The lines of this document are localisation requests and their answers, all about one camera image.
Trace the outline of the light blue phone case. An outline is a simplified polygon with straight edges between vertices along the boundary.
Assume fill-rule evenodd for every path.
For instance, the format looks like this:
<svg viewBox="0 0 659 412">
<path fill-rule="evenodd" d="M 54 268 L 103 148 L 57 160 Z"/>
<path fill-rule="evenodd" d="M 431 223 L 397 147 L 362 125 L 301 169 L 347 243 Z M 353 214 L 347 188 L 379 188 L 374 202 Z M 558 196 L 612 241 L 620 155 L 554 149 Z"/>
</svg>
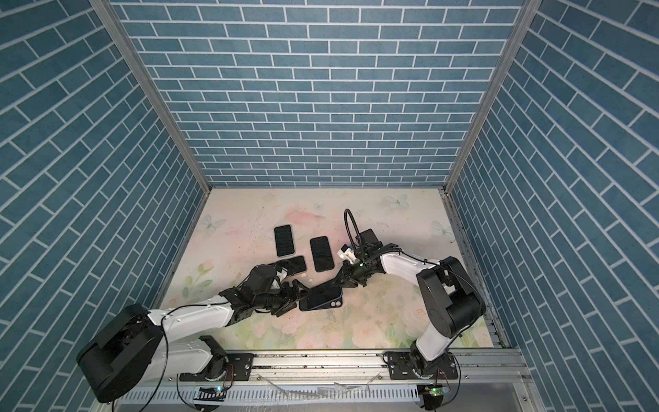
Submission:
<svg viewBox="0 0 659 412">
<path fill-rule="evenodd" d="M 295 254 L 293 232 L 290 225 L 275 227 L 274 237 L 277 257 L 283 258 Z"/>
</svg>

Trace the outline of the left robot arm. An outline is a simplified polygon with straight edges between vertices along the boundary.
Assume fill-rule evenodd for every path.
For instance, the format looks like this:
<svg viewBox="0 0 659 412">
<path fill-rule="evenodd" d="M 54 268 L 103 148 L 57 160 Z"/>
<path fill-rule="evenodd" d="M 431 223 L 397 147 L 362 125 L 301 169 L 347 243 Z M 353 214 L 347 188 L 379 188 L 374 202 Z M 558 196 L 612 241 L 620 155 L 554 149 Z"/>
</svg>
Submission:
<svg viewBox="0 0 659 412">
<path fill-rule="evenodd" d="M 280 264 L 255 266 L 241 283 L 201 302 L 168 309 L 125 307 L 77 355 L 77 365 L 101 403 L 111 403 L 149 380 L 195 375 L 225 380 L 228 355 L 209 331 L 249 319 L 292 311 L 310 289 L 285 281 Z"/>
</svg>

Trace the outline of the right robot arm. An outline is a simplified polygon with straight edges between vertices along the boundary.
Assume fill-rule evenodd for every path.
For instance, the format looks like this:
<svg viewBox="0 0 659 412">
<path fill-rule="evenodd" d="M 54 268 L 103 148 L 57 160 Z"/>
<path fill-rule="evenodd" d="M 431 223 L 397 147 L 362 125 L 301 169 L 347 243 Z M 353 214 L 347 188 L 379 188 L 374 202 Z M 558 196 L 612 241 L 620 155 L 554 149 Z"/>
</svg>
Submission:
<svg viewBox="0 0 659 412">
<path fill-rule="evenodd" d="M 341 288 L 367 286 L 375 274 L 397 276 L 420 289 L 429 318 L 423 334 L 411 345 L 409 361 L 420 376 L 439 371 L 459 335 L 485 314 L 481 294 L 455 257 L 423 259 L 405 252 L 399 245 L 383 244 L 372 230 L 358 235 L 356 243 L 337 252 L 343 266 L 332 280 Z"/>
</svg>

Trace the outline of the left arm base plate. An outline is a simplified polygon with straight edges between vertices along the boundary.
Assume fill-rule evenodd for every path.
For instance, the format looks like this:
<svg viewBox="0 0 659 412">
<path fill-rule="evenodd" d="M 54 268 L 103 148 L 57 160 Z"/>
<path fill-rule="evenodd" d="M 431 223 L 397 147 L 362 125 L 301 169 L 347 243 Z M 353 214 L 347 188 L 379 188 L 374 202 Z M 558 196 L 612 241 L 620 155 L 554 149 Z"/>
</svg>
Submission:
<svg viewBox="0 0 659 412">
<path fill-rule="evenodd" d="M 209 364 L 196 374 L 196 381 L 248 381 L 252 374 L 255 355 L 252 353 L 229 353 L 220 357 L 213 355 Z"/>
</svg>

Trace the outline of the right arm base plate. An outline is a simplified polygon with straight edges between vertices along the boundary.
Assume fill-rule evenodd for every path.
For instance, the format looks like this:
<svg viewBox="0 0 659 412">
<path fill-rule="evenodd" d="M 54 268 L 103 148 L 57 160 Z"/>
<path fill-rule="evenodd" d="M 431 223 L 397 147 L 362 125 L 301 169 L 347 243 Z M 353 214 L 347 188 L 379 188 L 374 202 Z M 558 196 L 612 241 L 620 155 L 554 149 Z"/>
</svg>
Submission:
<svg viewBox="0 0 659 412">
<path fill-rule="evenodd" d="M 390 379 L 458 379 L 458 364 L 451 355 L 444 354 L 435 360 L 426 360 L 416 351 L 385 351 L 381 359 Z"/>
</svg>

